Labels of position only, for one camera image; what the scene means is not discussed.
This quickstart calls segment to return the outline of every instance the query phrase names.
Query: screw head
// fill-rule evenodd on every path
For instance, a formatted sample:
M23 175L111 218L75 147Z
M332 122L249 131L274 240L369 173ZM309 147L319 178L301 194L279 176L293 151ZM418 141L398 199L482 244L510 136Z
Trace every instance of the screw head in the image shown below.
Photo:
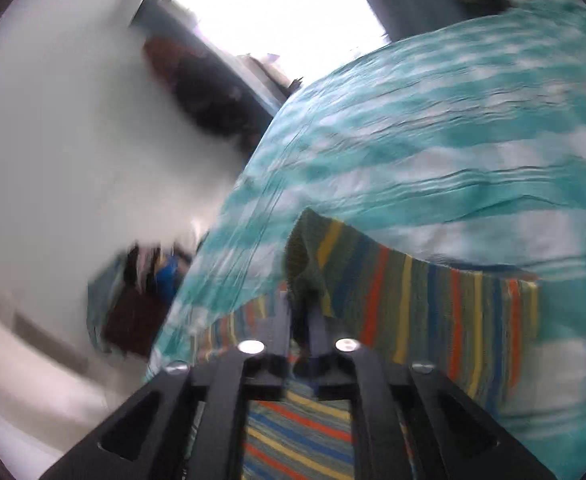
M172 361L164 367L171 375L185 374L189 371L189 364L184 361Z
M361 346L361 343L357 339L351 339L350 337L345 337L344 339L338 339L335 342L335 347L340 352L353 352L357 350Z
M428 361L418 361L415 362L411 365L411 368L413 368L414 372L418 372L419 374L430 374L433 369L435 368L435 365L433 363L430 363Z
M244 352L245 354L256 355L262 352L266 347L262 341L258 341L257 339L246 339L242 341L238 346L237 349L240 352Z

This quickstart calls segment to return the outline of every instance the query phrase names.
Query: striped blanket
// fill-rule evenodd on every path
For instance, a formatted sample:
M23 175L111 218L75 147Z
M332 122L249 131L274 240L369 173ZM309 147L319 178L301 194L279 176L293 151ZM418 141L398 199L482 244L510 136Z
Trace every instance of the striped blanket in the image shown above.
M535 283L423 262L311 209L284 259L292 297L318 293L323 314L383 361L430 361L494 415L516 384L538 325Z
M307 206L421 260L510 264L545 280L538 341L499 422L561 479L585 471L579 0L521 2L409 38L295 94L195 259L150 373L193 360L194 335L281 282L287 237Z

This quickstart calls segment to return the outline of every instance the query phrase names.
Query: bed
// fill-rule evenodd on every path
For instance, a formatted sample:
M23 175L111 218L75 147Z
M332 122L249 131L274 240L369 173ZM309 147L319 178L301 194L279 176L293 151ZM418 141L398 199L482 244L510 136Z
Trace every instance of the bed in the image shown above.
M296 93L180 288L149 373L275 288L305 207L423 260L541 278L499 422L561 479L586 470L586 6L523 0L360 57Z

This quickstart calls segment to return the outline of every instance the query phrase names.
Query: orange stripe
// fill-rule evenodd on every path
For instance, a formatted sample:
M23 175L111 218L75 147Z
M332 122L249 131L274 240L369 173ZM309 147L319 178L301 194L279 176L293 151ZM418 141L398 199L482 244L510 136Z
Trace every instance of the orange stripe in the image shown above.
M453 293L453 341L451 361L449 361L449 379L455 381L460 373L462 357L462 294L460 293L460 271L451 269L451 288Z
M509 386L513 386L520 376L520 291L516 280L509 281L511 293L511 373Z
M365 308L364 327L362 327L359 340L365 345L371 345L375 339L375 332L377 330L377 304L379 303L379 296L382 292L382 284L384 282L384 270L387 267L388 247L381 246L379 256L377 257L377 269L373 276L373 283L369 289L369 297Z
M306 417L299 416L297 413L289 412L289 410L287 410L286 408L279 406L277 402L265 402L264 400L261 400L260 404L272 410L273 412L285 416L293 422L301 424L302 426L306 426L307 428L311 428L312 430L320 431L321 433L324 433L325 435L328 435L333 438L337 438L338 440L343 440L345 442L351 441L351 433L347 433L346 431L334 430L334 428L329 428L324 424L320 424L319 422L316 422L314 420L309 420Z
M293 471L291 468L286 467L284 464L278 462L277 460L272 459L266 453L263 453L259 449L254 446L251 446L248 442L244 444L244 449L246 449L251 455L256 457L258 460L261 460L266 465L271 466L273 469L276 469L285 475L289 476L289 478L293 478L295 480L307 480L307 477L301 475L300 473Z

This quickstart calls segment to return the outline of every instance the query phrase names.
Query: blue stripe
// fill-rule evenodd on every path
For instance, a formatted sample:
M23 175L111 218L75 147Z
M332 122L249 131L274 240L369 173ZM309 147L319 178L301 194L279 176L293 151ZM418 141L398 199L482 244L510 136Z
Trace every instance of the blue stripe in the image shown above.
M429 264L429 272L427 275L426 287L426 303L427 303L427 332L428 332L428 355L429 360L439 364L437 359L437 343L438 343L438 291L436 288L436 274L437 267Z
M275 476L270 475L265 469L258 466L261 463L258 460L254 460L249 458L246 453L244 453L244 467L246 467L250 472L250 478L262 478L263 480L275 480Z
M331 449L330 447L323 446L322 444L318 444L317 442L314 442L313 440L310 440L309 438L302 436L297 431L289 430L289 428L285 428L285 427L279 425L277 422L270 420L268 417L261 415L260 413L249 413L249 421L251 419L259 424L265 425L267 428L270 428L273 431L277 431L279 434L282 434L284 437L286 437L289 440L292 440L293 442L295 442L296 444L299 444L300 446L308 447L309 449L312 449L313 451L316 451L318 453L322 453L323 455L326 455L326 456L330 456L331 458L334 458L336 460L340 460L341 462L344 462L347 464L353 463L353 457L351 455L346 455L344 453L340 453L339 451L336 451L335 449ZM298 453L302 453L302 454L304 454L305 452L308 452L306 450L301 450L297 447L294 449L294 451L298 452Z
M364 254L369 249L369 246L375 244L370 238L359 235L358 242L355 244L353 253L349 258L349 263L342 273L342 278L338 286L333 288L333 296L331 297L331 309L336 317L342 316L344 305L346 303L346 293L353 290L353 280L357 280L359 276L359 269L364 263Z
M486 411L497 413L498 393L502 383L502 290L500 280L493 279L493 352L494 352L494 376L489 387L486 399Z

